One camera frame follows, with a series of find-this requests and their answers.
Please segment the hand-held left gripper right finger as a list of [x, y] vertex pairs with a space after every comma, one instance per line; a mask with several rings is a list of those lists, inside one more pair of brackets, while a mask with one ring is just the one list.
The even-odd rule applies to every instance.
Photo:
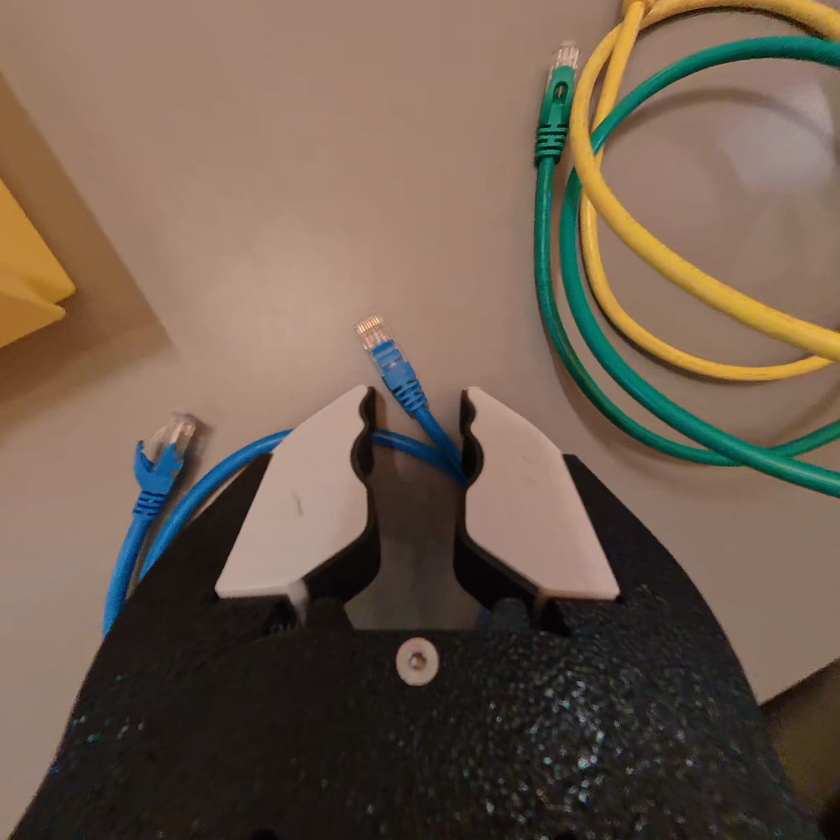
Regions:
[[551, 603], [619, 604], [621, 586], [560, 447], [478, 386], [463, 391], [459, 421], [458, 584], [487, 612], [519, 604], [531, 624], [550, 623]]

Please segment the yellow box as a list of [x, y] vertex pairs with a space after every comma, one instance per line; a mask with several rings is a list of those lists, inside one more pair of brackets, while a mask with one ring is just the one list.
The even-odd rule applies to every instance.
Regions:
[[76, 286], [5, 183], [1, 184], [1, 346], [62, 320]]

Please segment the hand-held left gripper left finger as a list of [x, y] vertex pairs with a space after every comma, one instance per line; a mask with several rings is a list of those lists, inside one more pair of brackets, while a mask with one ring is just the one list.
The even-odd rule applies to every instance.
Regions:
[[219, 600], [287, 601], [305, 623], [316, 604], [345, 607], [375, 580], [375, 403], [357, 385], [275, 448], [217, 578]]

